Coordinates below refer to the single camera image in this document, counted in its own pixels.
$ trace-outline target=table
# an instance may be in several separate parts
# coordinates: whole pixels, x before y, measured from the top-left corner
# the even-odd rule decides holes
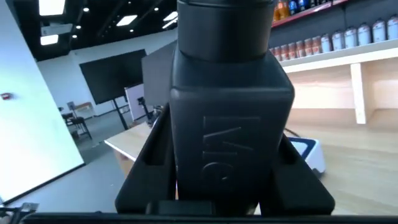
[[[125,176],[136,161],[150,131],[151,128],[146,123],[142,123],[105,140],[105,143],[114,149]]]
[[[396,124],[396,110],[378,111],[367,125],[355,122],[288,122],[289,129],[303,137],[319,139],[321,142],[326,160],[326,173],[321,180],[336,200],[334,215],[398,213]],[[149,127],[140,124],[105,141],[115,149],[119,158],[124,155],[123,161],[130,161],[122,167],[125,172],[131,168],[149,133]]]

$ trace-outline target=orange bottle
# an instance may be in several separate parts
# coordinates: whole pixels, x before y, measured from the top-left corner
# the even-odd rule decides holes
[[[286,0],[278,0],[279,19],[285,19],[290,16],[289,5]]]
[[[276,5],[275,9],[274,9],[274,21],[273,22],[276,22],[278,20],[279,20],[279,10],[278,10],[278,5]]]

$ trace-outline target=ceiling light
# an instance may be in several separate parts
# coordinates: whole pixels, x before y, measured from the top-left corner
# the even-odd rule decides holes
[[[162,27],[162,29],[168,28],[169,25],[173,24],[174,22],[177,22],[177,19],[178,19],[178,17],[175,18],[175,19],[173,19],[172,21],[168,22],[166,25],[164,25],[164,26]]]
[[[65,0],[39,0],[39,14],[53,16],[63,14]]]
[[[40,38],[42,45],[56,44],[58,42],[58,35],[48,35]]]
[[[163,19],[163,21],[170,21],[172,19],[175,19],[178,16],[178,12],[174,11],[170,13],[166,18]]]
[[[124,16],[116,25],[117,26],[129,25],[136,18],[137,18],[137,15]]]

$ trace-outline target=gray floor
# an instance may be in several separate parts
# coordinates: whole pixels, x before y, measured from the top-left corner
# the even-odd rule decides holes
[[[132,123],[125,113],[127,125]],[[112,149],[103,140],[124,131],[117,112],[86,121],[93,140],[84,137],[76,144],[86,166],[20,198],[8,207],[24,202],[39,203],[39,212],[115,212],[114,199],[124,174]]]

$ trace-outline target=black ceiling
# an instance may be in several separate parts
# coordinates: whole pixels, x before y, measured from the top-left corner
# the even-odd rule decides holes
[[[67,55],[69,51],[174,29],[177,23],[163,29],[163,19],[177,10],[176,0],[66,0],[59,16],[40,16],[39,0],[14,0],[21,31],[38,60]],[[127,26],[116,24],[124,17],[137,15]],[[72,31],[60,34],[58,43],[41,45],[41,26],[50,23],[73,24]]]

